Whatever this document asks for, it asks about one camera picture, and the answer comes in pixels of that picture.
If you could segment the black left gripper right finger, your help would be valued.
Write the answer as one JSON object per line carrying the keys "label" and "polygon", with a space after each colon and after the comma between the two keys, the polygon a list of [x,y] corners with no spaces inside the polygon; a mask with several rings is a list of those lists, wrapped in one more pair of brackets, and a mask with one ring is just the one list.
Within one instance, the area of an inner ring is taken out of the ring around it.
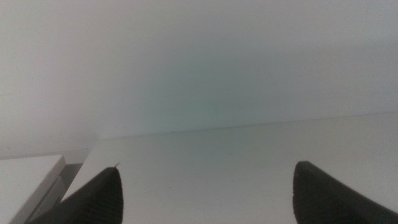
{"label": "black left gripper right finger", "polygon": [[292,206],[297,223],[397,224],[397,212],[361,195],[308,161],[295,166]]}

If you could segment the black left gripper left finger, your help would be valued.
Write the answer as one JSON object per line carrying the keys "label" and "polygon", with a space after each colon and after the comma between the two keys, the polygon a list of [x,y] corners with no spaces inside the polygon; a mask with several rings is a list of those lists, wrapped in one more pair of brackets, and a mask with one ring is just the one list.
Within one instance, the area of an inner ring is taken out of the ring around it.
{"label": "black left gripper left finger", "polygon": [[83,187],[32,221],[33,224],[121,224],[124,199],[121,176],[107,167]]}

